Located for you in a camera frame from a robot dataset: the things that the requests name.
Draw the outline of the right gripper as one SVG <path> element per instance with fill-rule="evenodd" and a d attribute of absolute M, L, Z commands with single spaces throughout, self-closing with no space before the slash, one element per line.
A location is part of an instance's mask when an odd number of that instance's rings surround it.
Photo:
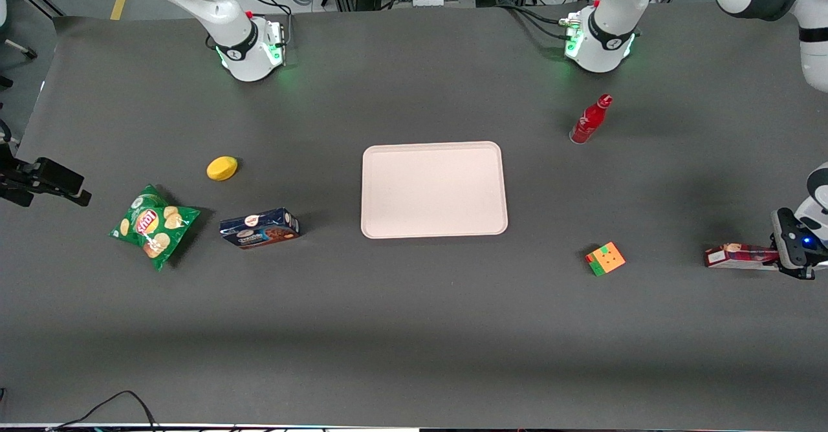
<path fill-rule="evenodd" d="M 39 157 L 35 163 L 27 163 L 13 154 L 1 155 L 1 197 L 24 208 L 32 204 L 38 184 L 87 207 L 92 194 L 81 190 L 84 180 L 79 173 L 49 158 Z"/>

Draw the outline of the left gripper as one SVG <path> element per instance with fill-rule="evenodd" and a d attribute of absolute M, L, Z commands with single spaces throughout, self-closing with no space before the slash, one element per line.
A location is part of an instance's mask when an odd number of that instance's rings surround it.
<path fill-rule="evenodd" d="M 790 208 L 778 208 L 771 213 L 774 243 L 779 252 L 787 252 L 790 265 L 779 262 L 778 270 L 799 281 L 815 279 L 815 265 L 826 264 L 827 252 L 822 241 Z"/>

